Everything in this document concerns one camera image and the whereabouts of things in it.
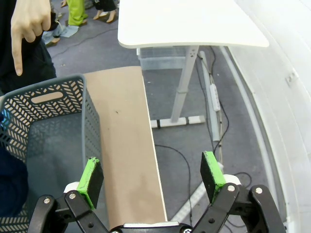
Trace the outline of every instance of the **floor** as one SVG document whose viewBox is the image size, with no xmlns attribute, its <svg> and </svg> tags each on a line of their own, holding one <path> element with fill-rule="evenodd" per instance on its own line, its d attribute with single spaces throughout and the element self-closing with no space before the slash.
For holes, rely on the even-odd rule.
<svg viewBox="0 0 311 233">
<path fill-rule="evenodd" d="M 60 0 L 54 0 L 54 5 L 60 12 L 66 13 L 61 20 L 68 18 L 67 8 L 60 9 Z M 136 50 L 121 47 L 118 43 L 118 22 L 106 24 L 94 21 L 95 8 L 87 10 L 88 24 L 80 28 L 71 38 L 61 38 L 57 46 L 49 48 L 58 76 L 72 73 L 88 73 L 97 70 L 139 66 Z M 209 48 L 202 47 L 207 57 L 211 55 Z M 232 74 L 217 48 L 217 60 L 214 66 L 214 79 L 218 93 L 228 115 L 229 131 L 224 137 L 224 171 L 227 174 L 247 172 L 252 177 L 252 184 L 267 185 L 262 159 L 257 145 L 254 130 L 246 107 L 240 95 Z M 178 85 L 181 70 L 150 70 L 144 71 L 146 93 L 151 119 L 169 118 L 173 106 L 175 90 Z M 203 78 L 202 68 L 199 74 Z M 204 96 L 199 85 L 198 73 L 192 73 L 189 94 L 182 111 L 183 116 L 205 114 Z M 207 127 L 204 124 L 182 126 L 175 128 L 154 129 L 155 144 L 173 147 L 184 154 L 190 165 L 190 188 L 193 192 L 201 183 L 200 161 L 201 153 L 211 149 Z M 171 219 L 189 197 L 188 168 L 182 157 L 175 151 L 156 147 L 164 199 Z M 241 182 L 247 185 L 247 176 L 240 176 Z M 208 200 L 203 198 L 193 207 L 192 221 L 195 224 L 206 209 Z M 230 217 L 236 225 L 243 225 L 238 218 Z M 222 232 L 245 232 L 245 228 L 236 228 L 226 223 L 231 229 L 224 228 Z"/>
</svg>

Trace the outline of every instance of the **black cable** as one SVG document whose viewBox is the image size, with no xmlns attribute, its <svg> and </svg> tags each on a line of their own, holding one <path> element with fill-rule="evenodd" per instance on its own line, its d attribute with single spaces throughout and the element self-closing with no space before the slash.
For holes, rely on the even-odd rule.
<svg viewBox="0 0 311 233">
<path fill-rule="evenodd" d="M 235 174 L 233 174 L 234 176 L 238 176 L 238 175 L 246 175 L 246 176 L 248 176 L 248 178 L 249 178 L 249 184 L 248 185 L 244 185 L 244 187 L 245 188 L 248 188 L 249 186 L 251 186 L 252 185 L 252 182 L 253 182 L 253 179 L 252 179 L 252 177 L 251 177 L 251 175 L 250 174 L 248 174 L 247 172 L 238 172 L 238 173 L 235 173 Z"/>
<path fill-rule="evenodd" d="M 222 104 L 222 102 L 219 100 L 219 104 L 220 104 L 220 106 L 221 106 L 221 108 L 222 108 L 222 110 L 223 110 L 223 112 L 224 112 L 224 114 L 225 114 L 225 118 L 227 119 L 227 127 L 226 127 L 226 130 L 225 130 L 225 132 L 224 132 L 224 134 L 222 135 L 222 137 L 220 138 L 220 140 L 218 141 L 218 143 L 216 144 L 216 146 L 215 146 L 215 148 L 214 148 L 214 150 L 213 150 L 213 153 L 215 154 L 215 152 L 216 152 L 216 149 L 217 149 L 217 147 L 219 146 L 219 144 L 221 143 L 221 141 L 223 140 L 223 138 L 224 138 L 224 136 L 225 136 L 225 134 L 228 132 L 228 130 L 229 130 L 229 125 L 230 125 L 230 121 L 229 121 L 229 118 L 228 118 L 228 115 L 227 115 L 227 113 L 225 112 L 225 109 L 224 109 L 224 107 L 223 107 L 223 104 Z"/>
<path fill-rule="evenodd" d="M 211 67 L 210 67 L 210 74 L 211 74 L 212 76 L 214 76 L 213 74 L 214 74 L 214 64 L 215 64 L 215 62 L 216 62 L 216 54 L 215 54 L 215 51 L 214 51 L 214 49 L 213 49 L 212 46 L 210 46 L 210 49 L 211 49 L 211 51 L 212 51 L 212 53 L 213 53 L 213 56 L 214 56 L 212 65 L 211 65 Z"/>
<path fill-rule="evenodd" d="M 199 73 L 199 68 L 198 68 L 198 63 L 197 63 L 197 60 L 195 60 L 195 67 L 196 67 L 196 71 L 198 73 L 198 78 L 199 78 L 199 83 L 200 83 L 200 87 L 201 87 L 201 90 L 202 90 L 202 93 L 204 95 L 204 102 L 205 102 L 205 114 L 206 114 L 206 126 L 207 126 L 207 130 L 208 130 L 208 134 L 209 134 L 209 138 L 210 138 L 210 143 L 212 145 L 212 149 L 214 151 L 214 144 L 213 144 L 213 140 L 212 140 L 212 134 L 210 132 L 210 128 L 209 128 L 209 125 L 208 125 L 208 111 L 207 111 L 207 95 L 204 91 L 204 88 L 203 88 L 203 85 L 202 85 L 202 82 L 201 82 L 201 78 L 200 78 L 200 73 Z"/>
<path fill-rule="evenodd" d="M 173 148 L 173 147 L 169 147 L 169 146 L 164 146 L 164 145 L 159 145 L 159 144 L 155 144 L 156 147 L 163 147 L 163 148 L 168 148 L 168 149 L 171 149 L 171 150 L 174 150 L 176 151 L 178 154 L 181 155 L 181 157 L 183 157 L 183 159 L 185 160 L 186 164 L 187 164 L 187 167 L 188 167 L 188 173 L 189 173 L 189 182 L 188 182 L 188 191 L 189 191 L 189 204 L 190 204 L 190 225 L 192 226 L 192 206 L 191 206 L 191 201 L 190 201 L 190 198 L 191 198 L 191 173 L 190 173 L 190 165 L 187 161 L 187 159 L 185 158 L 185 156 L 182 154 L 182 152 L 178 151 L 177 149 Z"/>
<path fill-rule="evenodd" d="M 243 228 L 243 227 L 245 227 L 245 225 L 237 226 L 237 225 L 233 224 L 232 222 L 230 222 L 229 219 L 227 219 L 227 222 L 230 223 L 232 226 L 234 226 L 236 228 Z"/>
<path fill-rule="evenodd" d="M 227 225 L 224 225 L 225 227 L 227 227 L 227 229 L 229 230 L 230 233 L 233 233 L 233 231 L 230 229 L 230 227 L 228 227 Z"/>
<path fill-rule="evenodd" d="M 70 48 L 72 48 L 72 47 L 76 47 L 76 46 L 78 46 L 78 45 L 82 44 L 83 42 L 85 42 L 85 41 L 87 41 L 87 40 L 94 39 L 94 38 L 96 38 L 97 36 L 103 35 L 103 34 L 105 34 L 105 33 L 107 33 L 107 32 L 114 31 L 114 30 L 117 30 L 117 29 L 118 29 L 118 28 L 109 29 L 109 30 L 104 31 L 104 32 L 102 32 L 102 33 L 99 33 L 99 34 L 97 34 L 97 35 L 95 35 L 95 36 L 85 38 L 84 40 L 82 40 L 82 41 L 81 41 L 81 42 L 79 42 L 78 44 L 75 44 L 75 45 L 69 46 L 69 47 L 67 47 L 64 51 L 62 51 L 62 52 L 59 52 L 59 53 L 55 54 L 55 55 L 52 57 L 52 59 L 53 59 L 53 58 L 55 58 L 55 57 L 57 57 L 57 56 L 58 56 L 58 55 L 60 55 L 60 54 L 64 54 L 64 53 L 65 53 L 65 52 L 67 52 Z"/>
</svg>

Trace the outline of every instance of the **person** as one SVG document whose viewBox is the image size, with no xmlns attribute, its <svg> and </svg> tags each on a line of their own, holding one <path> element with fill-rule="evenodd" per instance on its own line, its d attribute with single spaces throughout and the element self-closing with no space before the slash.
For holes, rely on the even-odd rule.
<svg viewBox="0 0 311 233">
<path fill-rule="evenodd" d="M 54 11 L 54 5 L 50 0 L 51 5 L 51 27 L 47 32 L 43 32 L 42 41 L 46 47 L 55 46 L 60 41 L 60 35 L 62 30 L 61 24 L 56 18 L 56 12 Z"/>
<path fill-rule="evenodd" d="M 68 25 L 84 26 L 87 24 L 88 15 L 85 13 L 84 0 L 67 0 L 69 8 Z"/>
<path fill-rule="evenodd" d="M 27 167 L 3 147 L 0 159 L 0 217 L 15 217 L 28 196 Z"/>
<path fill-rule="evenodd" d="M 102 16 L 105 16 L 105 12 L 109 12 L 109 18 L 106 23 L 112 23 L 116 15 L 116 5 L 113 0 L 95 0 L 95 8 L 97 9 L 97 14 L 93 18 L 94 20 L 99 19 Z"/>
<path fill-rule="evenodd" d="M 41 41 L 50 26 L 50 0 L 0 0 L 0 89 L 4 94 L 56 77 Z"/>
<path fill-rule="evenodd" d="M 65 7 L 65 6 L 68 6 L 67 0 L 63 0 L 63 1 L 61 2 L 61 8 Z"/>
</svg>

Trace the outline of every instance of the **table leg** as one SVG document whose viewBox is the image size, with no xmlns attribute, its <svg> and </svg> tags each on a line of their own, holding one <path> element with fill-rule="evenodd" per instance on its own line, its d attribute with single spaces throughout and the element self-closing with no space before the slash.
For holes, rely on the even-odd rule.
<svg viewBox="0 0 311 233">
<path fill-rule="evenodd" d="M 190 82 L 192 70 L 194 67 L 195 59 L 199 50 L 199 46 L 188 46 L 186 51 L 186 62 L 181 73 L 179 86 L 177 88 L 175 102 L 173 106 L 171 122 L 177 122 L 184 106 L 185 98 L 188 92 L 188 85 Z"/>
</svg>

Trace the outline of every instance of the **table foot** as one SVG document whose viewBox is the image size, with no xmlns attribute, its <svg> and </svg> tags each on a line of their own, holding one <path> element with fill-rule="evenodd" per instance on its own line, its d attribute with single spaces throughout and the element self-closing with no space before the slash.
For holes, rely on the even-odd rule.
<svg viewBox="0 0 311 233">
<path fill-rule="evenodd" d="M 205 122 L 204 116 L 189 116 L 189 117 L 180 117 L 176 122 L 172 122 L 171 119 L 152 120 L 151 127 L 153 129 L 154 128 L 160 129 L 163 127 L 201 124 L 204 122 Z"/>
</svg>

